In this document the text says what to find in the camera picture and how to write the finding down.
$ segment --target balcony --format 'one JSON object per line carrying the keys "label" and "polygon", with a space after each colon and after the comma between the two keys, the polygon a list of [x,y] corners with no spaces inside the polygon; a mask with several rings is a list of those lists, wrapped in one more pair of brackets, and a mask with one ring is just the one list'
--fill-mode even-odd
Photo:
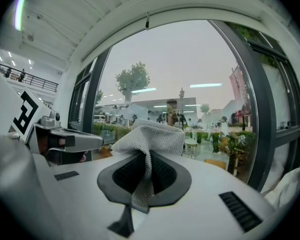
{"label": "balcony", "polygon": [[24,83],[32,87],[36,87],[54,93],[56,93],[58,90],[58,83],[48,81],[28,73],[25,73],[24,78],[22,79],[22,77],[20,78],[22,71],[9,66],[0,64],[0,72],[5,78],[10,79],[12,81]]}

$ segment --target black vent grille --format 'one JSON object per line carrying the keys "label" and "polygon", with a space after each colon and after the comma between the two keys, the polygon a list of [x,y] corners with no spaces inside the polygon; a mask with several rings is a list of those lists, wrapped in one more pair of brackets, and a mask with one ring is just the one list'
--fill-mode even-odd
{"label": "black vent grille", "polygon": [[73,170],[73,171],[69,171],[69,172],[54,175],[54,177],[57,181],[61,181],[61,180],[64,180],[64,179],[71,178],[73,176],[77,176],[77,175],[79,175],[79,173],[76,172],[75,170]]}
{"label": "black vent grille", "polygon": [[244,232],[252,230],[262,222],[235,193],[226,192],[219,196]]}

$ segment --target gray mesh cloth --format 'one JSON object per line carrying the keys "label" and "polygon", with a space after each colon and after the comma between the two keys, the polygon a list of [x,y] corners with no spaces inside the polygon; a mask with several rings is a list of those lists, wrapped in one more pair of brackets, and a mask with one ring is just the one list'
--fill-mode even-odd
{"label": "gray mesh cloth", "polygon": [[147,208],[148,197],[154,194],[150,150],[181,156],[184,142],[185,133],[178,128],[137,119],[132,126],[132,131],[113,144],[112,149],[119,153],[134,150],[145,153],[145,174],[132,194],[132,207]]}

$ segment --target sky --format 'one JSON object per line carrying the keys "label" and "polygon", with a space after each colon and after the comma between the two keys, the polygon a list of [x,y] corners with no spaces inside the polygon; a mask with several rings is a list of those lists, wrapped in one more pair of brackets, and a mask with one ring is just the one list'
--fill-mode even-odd
{"label": "sky", "polygon": [[[104,93],[99,105],[123,103],[125,97],[116,87],[116,75],[142,62],[150,77],[148,88],[132,97],[132,102],[176,99],[181,88],[185,98],[210,109],[223,109],[235,99],[230,82],[236,59],[220,34],[206,20],[171,23],[144,30],[114,45],[108,56],[99,89]],[[217,87],[190,88],[195,84]],[[198,108],[197,116],[202,113]]]}

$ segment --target arched ceiling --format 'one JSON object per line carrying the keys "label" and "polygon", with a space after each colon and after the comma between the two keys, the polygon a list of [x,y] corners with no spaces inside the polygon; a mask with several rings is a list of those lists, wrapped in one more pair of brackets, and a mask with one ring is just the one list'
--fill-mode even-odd
{"label": "arched ceiling", "polygon": [[21,32],[14,29],[14,6],[0,32],[1,48],[66,71],[109,36],[159,12],[214,8],[261,21],[264,13],[287,26],[290,15],[277,0],[25,0]]}

